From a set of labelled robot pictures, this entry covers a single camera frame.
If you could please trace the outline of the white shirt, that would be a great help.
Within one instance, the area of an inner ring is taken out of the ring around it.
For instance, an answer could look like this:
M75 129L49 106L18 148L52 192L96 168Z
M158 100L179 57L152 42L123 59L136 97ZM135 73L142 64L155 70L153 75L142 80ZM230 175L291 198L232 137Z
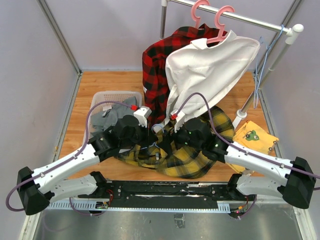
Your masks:
M214 46L200 38L172 52L165 61L170 93L164 123L177 110L188 121L206 113L206 103L214 107L237 84L259 50L258 40L230 31Z

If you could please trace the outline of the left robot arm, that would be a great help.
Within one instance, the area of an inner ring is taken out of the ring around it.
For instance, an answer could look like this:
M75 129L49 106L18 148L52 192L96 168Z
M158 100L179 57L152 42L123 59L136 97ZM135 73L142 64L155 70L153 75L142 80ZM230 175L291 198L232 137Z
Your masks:
M49 204L77 196L94 195L101 198L107 193L105 179L93 173L78 179L69 176L108 158L116 157L121 150L134 146L148 147L158 140L153 131L139 125L133 115L118 119L114 126L96 133L74 152L34 170L24 167L17 174L17 193L26 215L35 215Z

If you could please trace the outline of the grey button-up shirt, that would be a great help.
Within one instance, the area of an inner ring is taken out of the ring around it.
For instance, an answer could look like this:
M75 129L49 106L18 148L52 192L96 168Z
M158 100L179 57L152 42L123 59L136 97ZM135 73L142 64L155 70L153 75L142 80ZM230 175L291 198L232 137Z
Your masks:
M111 126L115 126L118 119L122 119L126 115L133 115L134 111L127 106L114 103L108 110L101 110L90 117L91 128L90 134L94 136L104 132Z

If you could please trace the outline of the blue wire hanger with plaid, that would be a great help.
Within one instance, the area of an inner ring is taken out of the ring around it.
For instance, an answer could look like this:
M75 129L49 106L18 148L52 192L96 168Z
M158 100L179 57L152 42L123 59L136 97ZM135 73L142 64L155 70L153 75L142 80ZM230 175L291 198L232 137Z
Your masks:
M152 126L149 126L148 129L152 130L156 134L157 138L158 138L158 136L162 136L163 134L166 133L164 125L160 124L160 123L156 123L156 124L154 124ZM141 150L148 149L148 148L150 148L150 147L147 147L147 146L146 147L142 147Z

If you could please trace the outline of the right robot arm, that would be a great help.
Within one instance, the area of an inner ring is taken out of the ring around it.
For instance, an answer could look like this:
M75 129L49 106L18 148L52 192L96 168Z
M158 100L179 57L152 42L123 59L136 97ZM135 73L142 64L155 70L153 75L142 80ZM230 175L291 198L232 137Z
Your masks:
M242 166L262 174L258 178L234 174L226 188L227 196L232 200L243 195L265 195L281 198L300 209L310 206L317 177L304 158L290 160L249 149L236 141L226 140L213 125L198 118L188 120L179 129L166 130L164 135L179 147L199 150L209 160Z

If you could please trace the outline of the blue wire hanger of grey shirt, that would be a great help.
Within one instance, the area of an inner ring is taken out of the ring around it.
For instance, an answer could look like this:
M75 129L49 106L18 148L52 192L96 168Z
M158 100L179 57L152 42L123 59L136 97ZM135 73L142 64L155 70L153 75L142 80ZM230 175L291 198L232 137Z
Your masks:
M272 40L272 42L270 44L266 44L266 42L264 41L264 38L261 36L259 38L259 43L265 44L265 54L263 57L263 61L262 61L262 65L260 68L258 68L258 62L256 62L255 64L255 71L254 71L254 91L253 91L253 108L256 109L258 107L259 104L259 88L262 84L262 77L264 74L264 70L265 70L265 66L268 60L268 55L271 52L271 50L273 49L274 45L276 44L276 42L279 40L279 38L282 36L283 31L285 26L283 24L280 25L281 29L280 32L276 34L276 37L274 40Z

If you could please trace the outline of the yellow plaid flannel shirt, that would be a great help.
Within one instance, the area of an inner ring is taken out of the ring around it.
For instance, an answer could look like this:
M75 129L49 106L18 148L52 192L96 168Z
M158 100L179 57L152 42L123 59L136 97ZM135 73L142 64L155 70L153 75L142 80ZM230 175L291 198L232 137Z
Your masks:
M235 128L231 119L218 106L210 109L214 127L219 135L231 142ZM203 177L213 167L217 160L210 160L190 146L176 149L174 158L166 158L162 148L155 146L141 149L135 145L131 150L119 153L115 158L129 165L155 170L170 177L183 179L198 179Z

